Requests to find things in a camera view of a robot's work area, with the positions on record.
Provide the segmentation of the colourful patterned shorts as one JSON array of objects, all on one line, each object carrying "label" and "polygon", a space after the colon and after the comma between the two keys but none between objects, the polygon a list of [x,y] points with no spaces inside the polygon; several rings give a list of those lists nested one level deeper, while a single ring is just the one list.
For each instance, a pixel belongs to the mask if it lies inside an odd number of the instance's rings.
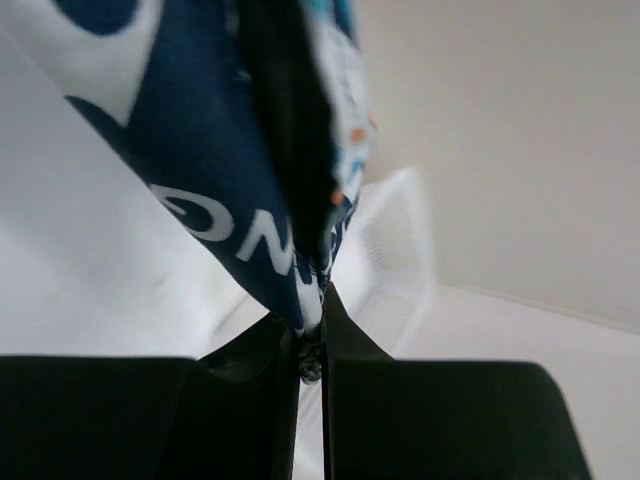
[{"label": "colourful patterned shorts", "polygon": [[374,125],[347,1],[166,1],[129,112],[70,104],[231,276],[301,338],[319,380],[331,270]]}]

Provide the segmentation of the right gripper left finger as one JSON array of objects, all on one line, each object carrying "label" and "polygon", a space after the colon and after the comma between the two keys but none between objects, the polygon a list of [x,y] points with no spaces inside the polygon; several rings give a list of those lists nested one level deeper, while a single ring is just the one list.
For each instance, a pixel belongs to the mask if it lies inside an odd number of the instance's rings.
[{"label": "right gripper left finger", "polygon": [[288,479],[294,333],[265,317],[201,358],[5,356],[5,479]]}]

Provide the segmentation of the white plastic basket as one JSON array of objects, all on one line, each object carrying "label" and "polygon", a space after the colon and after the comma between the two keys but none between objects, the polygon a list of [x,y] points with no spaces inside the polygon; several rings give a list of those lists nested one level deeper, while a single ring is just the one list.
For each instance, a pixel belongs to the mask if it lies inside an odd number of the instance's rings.
[{"label": "white plastic basket", "polygon": [[400,355],[437,284],[417,170],[399,169],[363,188],[331,279],[350,318],[386,352]]}]

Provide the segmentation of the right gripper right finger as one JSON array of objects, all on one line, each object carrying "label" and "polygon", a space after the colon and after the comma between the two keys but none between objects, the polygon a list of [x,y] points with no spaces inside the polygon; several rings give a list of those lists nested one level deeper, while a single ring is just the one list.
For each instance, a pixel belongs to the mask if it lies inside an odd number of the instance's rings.
[{"label": "right gripper right finger", "polygon": [[520,361],[400,360],[329,288],[321,324],[328,479],[588,479],[562,391]]}]

